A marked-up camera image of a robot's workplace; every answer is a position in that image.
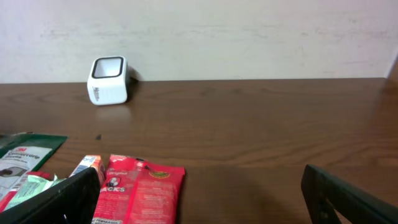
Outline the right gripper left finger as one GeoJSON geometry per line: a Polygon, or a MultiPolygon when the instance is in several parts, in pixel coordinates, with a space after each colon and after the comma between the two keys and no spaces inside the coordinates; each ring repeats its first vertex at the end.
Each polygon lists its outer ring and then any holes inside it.
{"type": "Polygon", "coordinates": [[[1,213],[1,224],[91,223],[100,194],[90,167],[1,213]]]}

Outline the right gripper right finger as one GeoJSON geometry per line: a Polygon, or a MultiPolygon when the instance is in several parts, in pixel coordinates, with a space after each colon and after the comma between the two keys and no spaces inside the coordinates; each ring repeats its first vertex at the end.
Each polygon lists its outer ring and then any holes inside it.
{"type": "Polygon", "coordinates": [[[397,207],[308,164],[301,190],[312,223],[340,223],[340,213],[351,223],[397,223],[397,207]]]}

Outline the light green snack packet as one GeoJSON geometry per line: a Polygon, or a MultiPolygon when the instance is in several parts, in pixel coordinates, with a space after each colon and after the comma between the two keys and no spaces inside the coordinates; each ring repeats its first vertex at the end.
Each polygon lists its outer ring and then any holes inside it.
{"type": "Polygon", "coordinates": [[[6,204],[5,210],[15,207],[26,200],[35,197],[36,195],[44,192],[45,190],[53,187],[64,181],[65,179],[59,179],[54,175],[53,180],[47,180],[43,177],[38,177],[36,175],[28,175],[27,180],[22,185],[22,187],[16,192],[16,194],[10,199],[6,204]]]}

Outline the small orange snack packet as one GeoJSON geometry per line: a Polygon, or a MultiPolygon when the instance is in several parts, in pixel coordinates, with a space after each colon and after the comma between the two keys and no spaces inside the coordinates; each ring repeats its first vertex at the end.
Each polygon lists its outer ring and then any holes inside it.
{"type": "Polygon", "coordinates": [[[86,155],[75,167],[73,172],[70,174],[70,177],[90,167],[94,168],[97,171],[99,185],[102,186],[104,181],[106,180],[106,169],[103,164],[102,158],[99,155],[86,155]]]}

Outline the large red snack bag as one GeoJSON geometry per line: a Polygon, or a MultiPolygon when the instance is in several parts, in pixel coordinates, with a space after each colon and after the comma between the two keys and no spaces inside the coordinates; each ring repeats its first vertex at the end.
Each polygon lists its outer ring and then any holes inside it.
{"type": "Polygon", "coordinates": [[[172,224],[184,167],[110,155],[92,224],[172,224]]]}

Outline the white green snack packet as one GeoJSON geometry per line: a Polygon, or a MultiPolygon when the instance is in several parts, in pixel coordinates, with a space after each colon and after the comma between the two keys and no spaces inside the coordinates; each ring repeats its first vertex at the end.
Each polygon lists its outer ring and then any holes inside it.
{"type": "Polygon", "coordinates": [[[66,136],[19,133],[1,136],[1,198],[26,173],[39,170],[67,140],[66,136]]]}

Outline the small red snack packet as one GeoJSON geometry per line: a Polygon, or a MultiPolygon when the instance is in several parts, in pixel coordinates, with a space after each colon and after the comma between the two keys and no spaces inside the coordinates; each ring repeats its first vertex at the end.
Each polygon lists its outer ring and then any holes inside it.
{"type": "Polygon", "coordinates": [[[46,172],[28,172],[22,176],[20,181],[6,194],[6,196],[1,200],[1,212],[3,212],[6,209],[6,206],[8,203],[11,201],[11,199],[15,196],[15,194],[18,192],[18,190],[21,188],[21,186],[27,181],[27,178],[29,175],[33,175],[36,177],[41,177],[45,180],[49,180],[51,174],[46,173],[46,172]]]}

